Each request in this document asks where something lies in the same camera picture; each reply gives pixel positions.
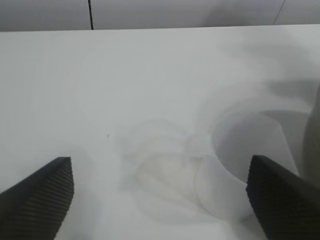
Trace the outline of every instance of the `white cup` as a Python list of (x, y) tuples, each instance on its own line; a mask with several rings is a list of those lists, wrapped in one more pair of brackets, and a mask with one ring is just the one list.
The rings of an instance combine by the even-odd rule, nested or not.
[(194, 190), (203, 208), (226, 221), (253, 213), (247, 177), (253, 155), (264, 155), (298, 174), (280, 124), (260, 113), (233, 113), (218, 119), (210, 135), (192, 138), (203, 161)]

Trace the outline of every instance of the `cup handle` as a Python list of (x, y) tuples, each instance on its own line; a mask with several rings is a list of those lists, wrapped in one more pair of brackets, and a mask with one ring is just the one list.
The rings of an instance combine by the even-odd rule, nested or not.
[(211, 137), (208, 134), (195, 134), (189, 137), (185, 144), (185, 151), (195, 158), (212, 155)]

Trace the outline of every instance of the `white surface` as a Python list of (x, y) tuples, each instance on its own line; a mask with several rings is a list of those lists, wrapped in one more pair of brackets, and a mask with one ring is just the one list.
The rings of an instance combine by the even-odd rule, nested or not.
[(285, 0), (275, 24), (320, 24), (320, 1)]
[(0, 0), (0, 32), (86, 29), (87, 0)]
[(197, 206), (185, 140), (243, 106), (297, 137), (319, 37), (319, 25), (0, 33), (0, 189), (71, 156), (58, 240), (256, 240)]
[(92, 0), (95, 29), (272, 25), (283, 0)]

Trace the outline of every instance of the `white table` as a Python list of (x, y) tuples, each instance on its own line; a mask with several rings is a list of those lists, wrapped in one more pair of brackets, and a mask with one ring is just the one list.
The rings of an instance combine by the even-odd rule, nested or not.
[(71, 156), (58, 240), (256, 239), (193, 204), (185, 143), (229, 110), (268, 111), (299, 161), (319, 39), (320, 25), (0, 33), (0, 189)]

